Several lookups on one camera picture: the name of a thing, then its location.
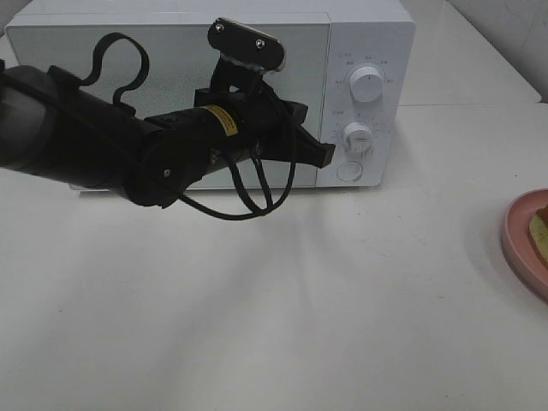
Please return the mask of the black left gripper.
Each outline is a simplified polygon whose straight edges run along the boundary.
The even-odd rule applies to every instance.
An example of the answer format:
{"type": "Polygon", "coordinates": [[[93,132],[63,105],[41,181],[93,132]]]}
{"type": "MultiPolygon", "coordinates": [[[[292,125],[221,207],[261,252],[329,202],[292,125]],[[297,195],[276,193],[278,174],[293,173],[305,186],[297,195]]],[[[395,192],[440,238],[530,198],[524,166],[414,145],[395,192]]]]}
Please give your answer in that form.
{"type": "Polygon", "coordinates": [[[308,107],[281,100],[265,83],[250,95],[199,89],[194,106],[217,117],[223,132],[211,137],[212,148],[234,163],[255,158],[316,168],[331,164],[335,146],[321,143],[302,127],[308,107]]]}

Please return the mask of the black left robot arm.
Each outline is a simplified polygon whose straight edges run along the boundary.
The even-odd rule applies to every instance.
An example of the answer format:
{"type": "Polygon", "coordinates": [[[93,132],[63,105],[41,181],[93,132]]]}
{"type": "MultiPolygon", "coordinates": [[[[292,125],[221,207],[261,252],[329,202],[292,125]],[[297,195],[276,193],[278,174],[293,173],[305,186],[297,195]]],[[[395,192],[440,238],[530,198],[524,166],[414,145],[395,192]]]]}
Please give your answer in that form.
{"type": "Polygon", "coordinates": [[[223,169],[242,189],[246,160],[329,165],[335,147],[304,129],[306,116],[263,83],[253,95],[199,89],[192,108],[139,119],[66,71],[17,66],[1,73],[1,165],[165,208],[223,169]]]}

